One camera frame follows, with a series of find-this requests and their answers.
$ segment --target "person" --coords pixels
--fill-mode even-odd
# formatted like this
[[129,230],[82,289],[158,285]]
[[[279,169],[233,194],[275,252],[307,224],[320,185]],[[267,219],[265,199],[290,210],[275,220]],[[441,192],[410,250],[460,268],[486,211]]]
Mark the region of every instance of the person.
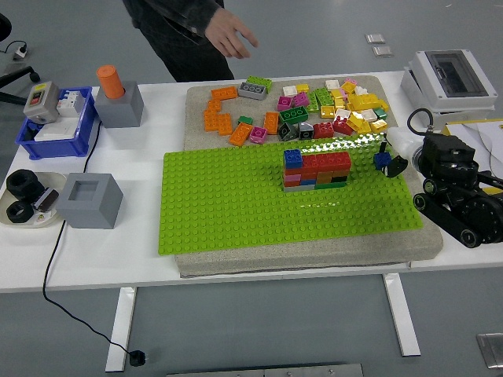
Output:
[[237,36],[259,41],[223,0],[123,0],[133,25],[145,36],[177,82],[234,79],[227,57],[250,57]]

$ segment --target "table leg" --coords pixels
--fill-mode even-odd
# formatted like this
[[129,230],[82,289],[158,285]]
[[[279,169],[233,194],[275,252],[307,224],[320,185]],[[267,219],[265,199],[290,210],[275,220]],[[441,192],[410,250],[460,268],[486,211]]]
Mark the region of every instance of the table leg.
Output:
[[385,273],[383,274],[383,279],[402,356],[420,356],[421,352],[419,344],[417,344],[416,332],[410,318],[409,307],[407,306],[406,296],[403,292],[400,275],[397,273]]
[[[134,300],[136,288],[120,288],[119,301],[117,302],[116,320],[113,324],[111,340],[127,349],[131,321],[133,320]],[[124,372],[127,354],[113,344],[108,349],[107,365],[105,372]]]

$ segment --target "orange lego brick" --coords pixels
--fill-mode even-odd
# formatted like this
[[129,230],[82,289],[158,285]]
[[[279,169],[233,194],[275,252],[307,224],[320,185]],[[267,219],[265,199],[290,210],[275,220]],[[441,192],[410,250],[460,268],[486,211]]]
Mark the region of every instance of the orange lego brick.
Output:
[[231,135],[233,132],[233,122],[230,119],[230,114],[217,114],[218,117],[218,134],[220,136]]
[[207,110],[213,110],[214,112],[219,112],[222,110],[222,102],[220,100],[209,100],[206,106]]
[[242,146],[246,139],[248,139],[248,136],[250,135],[252,130],[253,126],[250,126],[246,123],[239,123],[233,134],[230,135],[229,143],[236,145],[237,147]]
[[213,110],[204,110],[204,130],[218,131],[218,114]]
[[277,121],[279,120],[279,112],[266,112],[266,117],[264,118],[264,128],[267,130],[269,135],[277,134]]
[[237,89],[235,86],[213,89],[211,91],[211,98],[214,100],[230,100],[232,98],[237,98]]

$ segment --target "black cable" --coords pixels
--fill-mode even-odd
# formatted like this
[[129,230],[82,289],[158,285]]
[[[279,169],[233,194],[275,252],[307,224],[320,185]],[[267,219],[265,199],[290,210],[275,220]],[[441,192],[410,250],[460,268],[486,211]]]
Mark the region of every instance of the black cable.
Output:
[[[89,153],[89,155],[87,156],[87,159],[86,159],[86,163],[84,164],[84,169],[83,169],[83,173],[86,173],[87,171],[87,165],[89,163],[89,160],[91,158],[91,156],[93,155],[94,153],[94,149],[96,148],[96,145],[97,145],[97,140],[100,136],[100,128],[101,128],[101,124],[102,122],[100,122],[97,126],[97,134],[96,134],[96,141],[94,142],[94,145],[91,149],[91,152]],[[61,240],[61,236],[63,235],[63,231],[64,231],[64,226],[66,225],[66,220],[63,220],[63,224],[61,225],[61,229],[60,229],[60,232],[57,236],[57,240],[56,240],[56,244],[54,245],[54,249],[53,249],[53,253],[51,254],[50,256],[50,259],[49,259],[49,263],[47,264],[47,268],[46,268],[46,274],[44,276],[44,283],[42,285],[42,294],[44,296],[44,299],[47,301],[47,302],[50,302],[51,304],[57,306],[58,308],[60,308],[61,310],[63,310],[66,314],[68,314],[72,319],[74,320],[77,320],[78,322],[80,322],[81,324],[85,324],[94,334],[97,334],[97,335],[100,335],[102,336],[103,338],[105,338],[108,343],[110,344],[113,344],[114,346],[118,346],[120,347],[125,353],[127,353],[128,355],[133,356],[135,357],[135,355],[131,355],[131,352],[129,352],[128,350],[126,350],[123,346],[121,346],[120,344],[118,343],[115,343],[113,342],[107,335],[99,332],[99,331],[96,331],[93,329],[93,327],[88,324],[86,321],[74,316],[73,314],[71,314],[68,310],[66,310],[61,304],[55,302],[54,300],[51,300],[49,297],[47,297],[47,293],[46,293],[46,285],[47,285],[47,277],[49,275],[49,270],[50,270],[50,266],[52,265],[53,263],[53,259],[54,259],[54,256],[56,255],[56,250],[57,250],[57,247],[59,246],[59,243],[60,243],[60,240]]]
[[26,49],[26,45],[27,45],[27,44],[26,44],[26,42],[25,42],[25,41],[12,41],[11,43],[9,43],[9,44],[7,45],[6,49],[4,49],[3,51],[2,51],[2,50],[0,50],[0,53],[7,53],[7,50],[9,49],[9,47],[10,47],[12,44],[16,43],[16,42],[21,42],[21,43],[24,43],[24,48]]
[[410,115],[409,115],[409,118],[407,119],[407,127],[409,127],[409,130],[410,132],[412,132],[413,134],[416,134],[416,135],[419,135],[419,136],[426,136],[428,135],[430,132],[419,132],[419,131],[416,131],[412,125],[410,124],[410,121],[412,120],[412,118],[418,113],[418,112],[425,112],[427,115],[428,115],[428,118],[430,120],[430,125],[428,126],[428,129],[432,128],[433,127],[433,114],[427,109],[427,108],[418,108],[416,110],[414,110]]

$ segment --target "orange cylinder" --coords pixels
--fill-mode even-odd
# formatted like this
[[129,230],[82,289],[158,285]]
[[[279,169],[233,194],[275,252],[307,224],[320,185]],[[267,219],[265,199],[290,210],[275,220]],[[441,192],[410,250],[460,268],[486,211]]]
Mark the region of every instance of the orange cylinder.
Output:
[[111,100],[121,98],[124,93],[123,84],[120,82],[117,70],[113,65],[103,65],[96,71],[96,75],[101,83],[101,88],[105,96]]

